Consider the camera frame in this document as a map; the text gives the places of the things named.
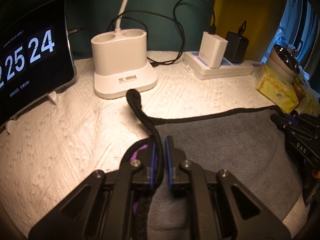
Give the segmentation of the purple and grey towel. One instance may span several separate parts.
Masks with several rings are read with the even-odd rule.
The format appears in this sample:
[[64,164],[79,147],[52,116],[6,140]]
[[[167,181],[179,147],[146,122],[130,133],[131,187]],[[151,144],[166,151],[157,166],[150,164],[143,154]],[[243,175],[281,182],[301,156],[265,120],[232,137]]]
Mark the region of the purple and grey towel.
[[232,109],[184,119],[147,116],[140,94],[132,89],[127,102],[156,142],[155,188],[139,199],[133,239],[191,239],[195,206],[183,190],[169,185],[165,137],[204,171],[227,169],[295,237],[308,220],[298,168],[285,150],[284,134],[271,121],[274,107]]

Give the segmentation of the yellow plastic bag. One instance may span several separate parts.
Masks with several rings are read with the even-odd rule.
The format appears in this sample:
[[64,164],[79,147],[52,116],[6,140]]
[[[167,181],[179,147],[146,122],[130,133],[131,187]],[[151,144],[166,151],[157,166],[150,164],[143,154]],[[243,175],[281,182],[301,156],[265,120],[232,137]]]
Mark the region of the yellow plastic bag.
[[302,113],[312,116],[319,116],[319,99],[315,96],[304,74],[301,82],[303,91],[305,93],[305,96],[302,100]]

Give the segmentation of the red yellow jar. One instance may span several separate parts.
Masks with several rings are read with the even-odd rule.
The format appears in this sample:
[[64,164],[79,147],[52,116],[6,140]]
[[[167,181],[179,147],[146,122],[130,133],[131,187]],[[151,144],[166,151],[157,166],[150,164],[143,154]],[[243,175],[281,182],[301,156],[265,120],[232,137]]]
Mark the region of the red yellow jar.
[[296,77],[293,82],[293,88],[295,90],[298,101],[301,102],[308,93],[308,86],[304,78]]

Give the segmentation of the yellow tissue pack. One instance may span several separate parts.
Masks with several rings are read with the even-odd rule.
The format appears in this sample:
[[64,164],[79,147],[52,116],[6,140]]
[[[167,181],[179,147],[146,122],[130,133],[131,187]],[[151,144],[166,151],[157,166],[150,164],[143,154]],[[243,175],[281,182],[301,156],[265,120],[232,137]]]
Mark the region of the yellow tissue pack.
[[287,114],[299,104],[293,85],[265,63],[257,72],[256,90]]

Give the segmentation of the steel bowl on pot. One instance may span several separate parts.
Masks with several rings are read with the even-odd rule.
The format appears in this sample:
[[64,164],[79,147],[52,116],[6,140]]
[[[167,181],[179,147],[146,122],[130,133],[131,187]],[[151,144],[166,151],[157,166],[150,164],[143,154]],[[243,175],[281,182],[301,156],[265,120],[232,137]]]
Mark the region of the steel bowl on pot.
[[300,73],[297,60],[281,45],[275,44],[271,49],[266,64],[281,77],[293,84]]

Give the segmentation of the black power adapter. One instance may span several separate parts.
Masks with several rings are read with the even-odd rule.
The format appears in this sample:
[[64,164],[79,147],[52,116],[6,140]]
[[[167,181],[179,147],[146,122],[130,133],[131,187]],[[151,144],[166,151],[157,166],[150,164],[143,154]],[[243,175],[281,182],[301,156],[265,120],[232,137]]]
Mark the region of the black power adapter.
[[238,32],[227,32],[226,40],[228,41],[224,58],[231,63],[242,63],[249,44],[249,40],[243,36],[246,30],[247,21],[239,27]]

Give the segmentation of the white charger adapter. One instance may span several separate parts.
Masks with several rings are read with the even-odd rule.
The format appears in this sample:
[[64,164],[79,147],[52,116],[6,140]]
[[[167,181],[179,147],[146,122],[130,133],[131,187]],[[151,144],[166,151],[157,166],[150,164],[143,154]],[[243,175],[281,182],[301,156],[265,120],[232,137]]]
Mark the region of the white charger adapter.
[[228,41],[216,34],[204,31],[199,49],[198,58],[209,68],[219,68],[227,47]]

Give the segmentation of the white power strip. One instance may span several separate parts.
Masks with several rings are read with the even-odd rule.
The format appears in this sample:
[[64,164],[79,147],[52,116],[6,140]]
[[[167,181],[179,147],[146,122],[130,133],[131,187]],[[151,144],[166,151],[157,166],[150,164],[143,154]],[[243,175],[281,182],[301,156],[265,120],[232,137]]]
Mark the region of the white power strip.
[[186,70],[199,80],[251,75],[253,65],[248,61],[241,64],[230,63],[223,58],[219,68],[209,68],[198,58],[198,52],[186,52],[183,63]]

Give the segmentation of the yellow curtain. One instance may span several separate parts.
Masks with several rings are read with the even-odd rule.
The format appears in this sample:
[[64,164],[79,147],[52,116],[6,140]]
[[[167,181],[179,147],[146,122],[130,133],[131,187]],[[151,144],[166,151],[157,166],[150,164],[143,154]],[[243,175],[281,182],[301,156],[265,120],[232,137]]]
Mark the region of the yellow curtain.
[[247,22],[244,37],[249,40],[245,59],[260,61],[280,24],[287,0],[215,0],[216,33],[226,37]]

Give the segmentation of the white tablet stand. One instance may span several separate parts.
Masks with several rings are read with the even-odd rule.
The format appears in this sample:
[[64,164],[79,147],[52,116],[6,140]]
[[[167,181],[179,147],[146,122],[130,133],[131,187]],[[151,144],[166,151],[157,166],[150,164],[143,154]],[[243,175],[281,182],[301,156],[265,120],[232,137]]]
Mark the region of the white tablet stand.
[[[51,93],[49,93],[47,95],[47,98],[54,104],[57,106],[58,102],[59,102],[59,99],[57,97],[57,92],[56,91],[53,91]],[[11,118],[9,121],[6,122],[5,124],[5,129],[7,131],[8,134],[12,134],[13,133],[13,129],[14,129],[14,125],[15,125],[15,122],[17,121],[18,119],[18,116],[14,116],[13,118]]]

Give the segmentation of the white desk lamp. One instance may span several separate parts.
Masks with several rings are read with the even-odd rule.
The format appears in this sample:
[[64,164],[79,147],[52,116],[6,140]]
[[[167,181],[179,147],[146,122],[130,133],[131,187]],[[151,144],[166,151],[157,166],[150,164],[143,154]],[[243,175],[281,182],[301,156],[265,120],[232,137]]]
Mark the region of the white desk lamp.
[[114,31],[91,39],[94,62],[94,90],[103,99],[125,96],[130,89],[144,92],[157,85],[157,74],[147,59],[147,33],[142,29],[121,29],[128,0],[123,0]]

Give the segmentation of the tablet showing clock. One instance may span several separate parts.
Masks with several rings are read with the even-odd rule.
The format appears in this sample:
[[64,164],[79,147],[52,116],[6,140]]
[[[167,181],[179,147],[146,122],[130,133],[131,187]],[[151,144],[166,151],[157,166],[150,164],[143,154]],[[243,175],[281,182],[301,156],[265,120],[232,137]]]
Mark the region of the tablet showing clock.
[[76,70],[64,0],[16,17],[1,30],[1,126],[49,93],[71,84]]

